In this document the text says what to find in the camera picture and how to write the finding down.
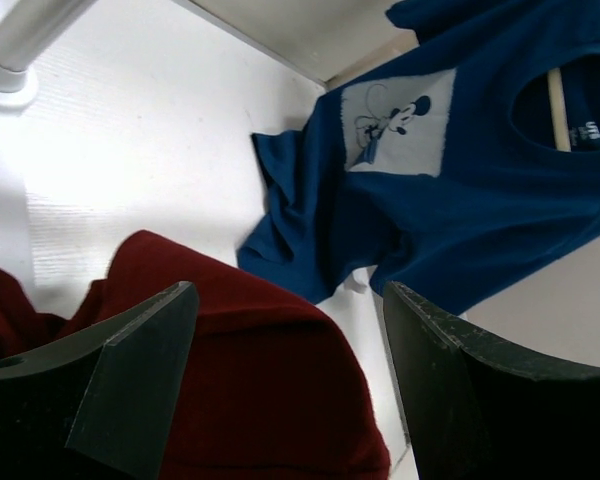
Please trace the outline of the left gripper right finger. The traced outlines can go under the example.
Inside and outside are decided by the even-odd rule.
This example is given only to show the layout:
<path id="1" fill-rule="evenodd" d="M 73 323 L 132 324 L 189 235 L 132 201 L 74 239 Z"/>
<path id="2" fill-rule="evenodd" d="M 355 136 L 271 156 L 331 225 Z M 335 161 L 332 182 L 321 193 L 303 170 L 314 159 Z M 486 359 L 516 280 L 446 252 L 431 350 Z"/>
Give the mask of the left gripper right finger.
<path id="1" fill-rule="evenodd" d="M 384 338 L 423 479 L 600 479 L 600 367 L 523 347 L 387 284 Z"/>

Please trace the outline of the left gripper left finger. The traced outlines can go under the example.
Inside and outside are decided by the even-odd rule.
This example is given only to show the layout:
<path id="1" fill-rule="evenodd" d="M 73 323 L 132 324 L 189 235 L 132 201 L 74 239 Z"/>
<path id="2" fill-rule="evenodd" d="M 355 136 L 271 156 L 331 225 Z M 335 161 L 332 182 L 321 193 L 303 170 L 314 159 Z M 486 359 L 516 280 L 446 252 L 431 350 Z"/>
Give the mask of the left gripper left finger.
<path id="1" fill-rule="evenodd" d="M 0 360 L 0 479 L 156 479 L 199 298 L 178 282 Z"/>

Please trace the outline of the dark red t-shirt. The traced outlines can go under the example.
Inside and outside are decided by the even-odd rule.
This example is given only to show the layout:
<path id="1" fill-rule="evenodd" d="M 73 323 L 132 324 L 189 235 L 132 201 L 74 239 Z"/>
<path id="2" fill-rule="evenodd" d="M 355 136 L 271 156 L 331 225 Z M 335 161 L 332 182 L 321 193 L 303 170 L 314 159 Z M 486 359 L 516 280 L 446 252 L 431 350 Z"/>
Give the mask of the dark red t-shirt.
<path id="1" fill-rule="evenodd" d="M 0 360 L 122 313 L 179 281 L 200 307 L 164 479 L 385 479 L 366 378 L 339 327 L 269 282 L 149 231 L 128 237 L 76 314 L 37 312 L 0 269 Z"/>

